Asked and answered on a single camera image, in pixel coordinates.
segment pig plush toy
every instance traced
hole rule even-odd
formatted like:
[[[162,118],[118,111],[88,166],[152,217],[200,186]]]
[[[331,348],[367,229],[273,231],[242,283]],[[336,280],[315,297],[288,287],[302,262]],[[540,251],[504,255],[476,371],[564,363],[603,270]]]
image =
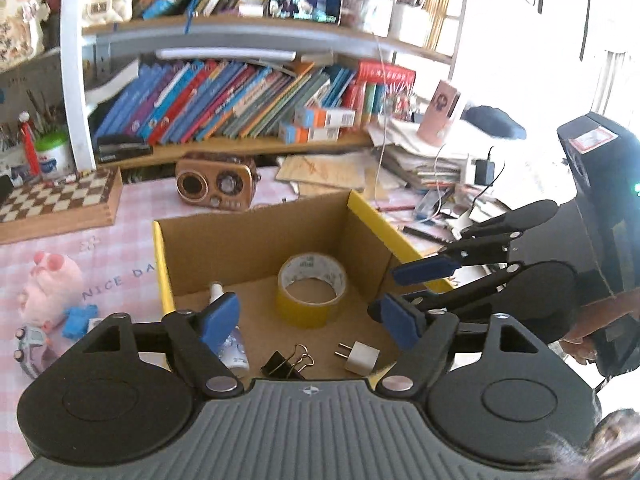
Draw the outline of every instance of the pig plush toy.
[[[65,309],[82,303],[82,272],[62,254],[38,251],[33,262],[36,266],[18,295],[20,316],[48,333],[65,319]]]

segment hair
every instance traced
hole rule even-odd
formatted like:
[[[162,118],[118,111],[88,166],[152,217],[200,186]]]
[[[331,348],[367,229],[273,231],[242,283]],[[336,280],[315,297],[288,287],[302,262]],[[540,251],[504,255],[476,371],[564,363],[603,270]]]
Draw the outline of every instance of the hair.
[[[582,448],[556,435],[546,450],[549,466],[539,472],[546,480],[627,480],[640,465],[640,413],[617,410],[605,416]]]

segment desk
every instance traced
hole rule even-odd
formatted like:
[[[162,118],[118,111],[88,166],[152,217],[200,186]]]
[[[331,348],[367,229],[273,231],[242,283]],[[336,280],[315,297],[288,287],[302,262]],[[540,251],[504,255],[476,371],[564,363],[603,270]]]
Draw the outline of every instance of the desk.
[[[260,168],[253,206],[296,200],[289,184],[274,181],[276,168]],[[414,206],[419,195],[405,189],[390,193],[389,199],[378,200],[381,206]],[[0,480],[10,478],[30,460],[31,453],[22,438],[15,409],[22,391],[31,380],[13,360],[14,334],[20,326],[16,296],[33,266],[38,250],[71,256],[84,274],[84,300],[98,306],[100,317],[113,312],[129,312],[134,322],[158,321],[161,305],[155,272],[151,221],[209,212],[186,205],[175,192],[172,178],[124,186],[116,223],[98,228],[28,240],[0,248]],[[410,219],[410,212],[386,215],[392,222]],[[438,246],[412,238],[423,254]],[[54,347],[63,351],[70,346],[59,334],[52,336]]]

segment bookshelf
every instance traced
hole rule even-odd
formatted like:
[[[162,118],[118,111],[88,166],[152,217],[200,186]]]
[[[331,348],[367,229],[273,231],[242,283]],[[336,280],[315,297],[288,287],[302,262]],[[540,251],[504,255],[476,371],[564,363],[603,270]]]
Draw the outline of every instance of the bookshelf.
[[[142,168],[176,162],[181,156],[193,150],[212,153],[232,153],[233,155],[279,155],[291,153],[335,153],[347,152],[355,148],[370,148],[369,136],[365,132],[354,132],[342,136],[338,141],[308,142],[305,144],[284,144],[275,137],[258,137],[257,139],[225,139],[213,137],[202,142],[187,144],[168,144],[154,146],[151,155],[128,158],[119,162],[99,164],[100,168],[118,166],[121,169]]]
[[[378,57],[383,52],[401,52],[451,64],[451,56],[421,46],[375,37],[368,32],[326,23],[244,18],[241,16],[198,16],[185,34],[185,16],[154,20],[131,20],[117,25],[84,28],[85,46],[95,45],[110,57],[130,57],[164,48],[263,48],[296,52],[333,50],[340,54]]]
[[[186,31],[184,16],[154,20],[132,20],[128,23],[82,29],[81,13],[84,0],[62,0],[60,15],[60,65],[69,136],[76,166],[79,170],[96,168],[92,150],[88,117],[91,109],[84,97],[84,64],[89,62],[97,73],[110,74],[115,66],[132,57],[154,54],[171,48],[258,48],[281,50],[297,54],[333,51],[354,57],[378,57],[380,50],[392,59],[396,53],[429,59],[450,67],[455,65],[460,27],[453,56],[447,56],[423,46],[415,46],[391,38],[347,27],[313,22],[244,18],[231,15],[199,16]],[[464,7],[460,15],[462,25]],[[212,152],[232,152],[258,155],[261,153],[336,152],[370,146],[364,133],[346,137],[335,143],[286,145],[273,138],[245,140],[210,139],[198,144],[156,146],[152,155],[121,161],[123,168],[134,168],[175,162],[192,149]]]

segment yellow tape roll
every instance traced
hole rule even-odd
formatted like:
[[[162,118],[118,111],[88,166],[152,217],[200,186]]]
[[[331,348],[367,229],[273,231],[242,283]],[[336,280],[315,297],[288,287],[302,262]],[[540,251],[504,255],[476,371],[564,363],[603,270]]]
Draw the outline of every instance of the yellow tape roll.
[[[287,288],[300,280],[316,279],[334,290],[335,298],[323,303],[309,303],[292,296]],[[337,315],[340,302],[347,291],[347,273],[331,256],[304,253],[292,256],[278,273],[276,308],[289,324],[300,328],[320,328]]]

